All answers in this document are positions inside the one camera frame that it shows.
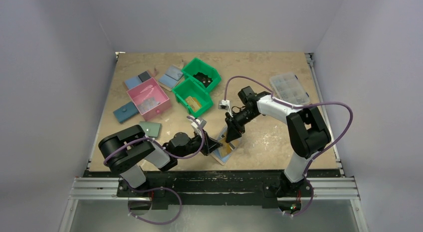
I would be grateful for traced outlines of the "beige leather card holder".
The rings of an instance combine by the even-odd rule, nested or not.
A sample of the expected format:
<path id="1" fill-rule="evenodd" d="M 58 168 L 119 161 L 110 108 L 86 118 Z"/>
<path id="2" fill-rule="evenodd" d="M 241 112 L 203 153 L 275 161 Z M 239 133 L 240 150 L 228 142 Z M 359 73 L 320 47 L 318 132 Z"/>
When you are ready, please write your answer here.
<path id="1" fill-rule="evenodd" d="M 216 140 L 222 143 L 222 147 L 217 148 L 211 152 L 211 156 L 215 158 L 221 165 L 225 165 L 230 159 L 232 152 L 235 151 L 241 144 L 242 138 L 238 138 L 229 143 L 225 142 L 225 137 L 227 135 L 227 126 L 223 127 L 221 132 L 218 134 Z"/>

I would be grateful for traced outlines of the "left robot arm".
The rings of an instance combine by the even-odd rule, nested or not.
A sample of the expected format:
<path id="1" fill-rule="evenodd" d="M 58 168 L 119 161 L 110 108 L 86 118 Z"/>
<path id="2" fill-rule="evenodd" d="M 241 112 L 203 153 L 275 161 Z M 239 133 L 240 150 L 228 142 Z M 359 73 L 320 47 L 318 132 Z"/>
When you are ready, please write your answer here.
<path id="1" fill-rule="evenodd" d="M 150 188 L 144 171 L 138 166 L 141 160 L 150 162 L 160 171 L 168 171 L 179 159 L 191 158 L 198 153 L 207 156 L 220 147 L 222 143 L 202 129 L 196 129 L 193 137 L 184 132 L 176 133 L 171 140 L 160 145 L 147 137 L 140 125 L 109 135 L 98 144 L 104 157 L 103 164 L 126 181 L 129 190 L 138 197 L 144 196 Z"/>

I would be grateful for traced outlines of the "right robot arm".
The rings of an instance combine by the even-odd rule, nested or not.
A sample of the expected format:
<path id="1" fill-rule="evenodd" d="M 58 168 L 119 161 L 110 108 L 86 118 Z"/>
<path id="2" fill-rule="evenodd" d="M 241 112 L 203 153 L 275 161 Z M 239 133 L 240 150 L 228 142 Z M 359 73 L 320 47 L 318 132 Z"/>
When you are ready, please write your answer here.
<path id="1" fill-rule="evenodd" d="M 279 186 L 273 188 L 276 196 L 291 196 L 305 182 L 313 157 L 322 152 L 331 141 L 331 135 L 316 106 L 302 108 L 299 105 L 279 101 L 271 93 L 256 93 L 245 87 L 238 93 L 243 107 L 233 112 L 228 101 L 223 100 L 221 109 L 226 109 L 226 143 L 240 138 L 245 125 L 257 116 L 270 116 L 288 128 L 290 145 L 294 151 L 286 169 L 280 176 Z"/>

